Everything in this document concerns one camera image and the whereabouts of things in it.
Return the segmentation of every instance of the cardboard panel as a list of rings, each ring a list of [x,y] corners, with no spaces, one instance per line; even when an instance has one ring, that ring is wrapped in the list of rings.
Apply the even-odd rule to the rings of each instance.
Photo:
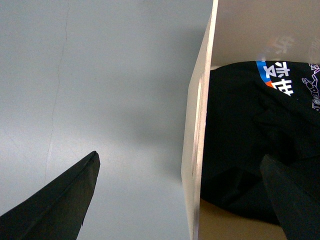
[[[212,67],[257,60],[320,63],[318,0],[220,0]]]
[[[191,240],[198,239],[202,157],[212,46],[218,1],[214,1],[188,89],[181,175]]]
[[[199,240],[286,240],[280,226],[234,215],[200,200]]]

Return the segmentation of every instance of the gray floor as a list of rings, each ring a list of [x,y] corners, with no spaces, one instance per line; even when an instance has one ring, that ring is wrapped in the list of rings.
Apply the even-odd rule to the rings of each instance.
[[[96,150],[79,240],[187,240],[187,92],[211,6],[0,1],[0,215]]]

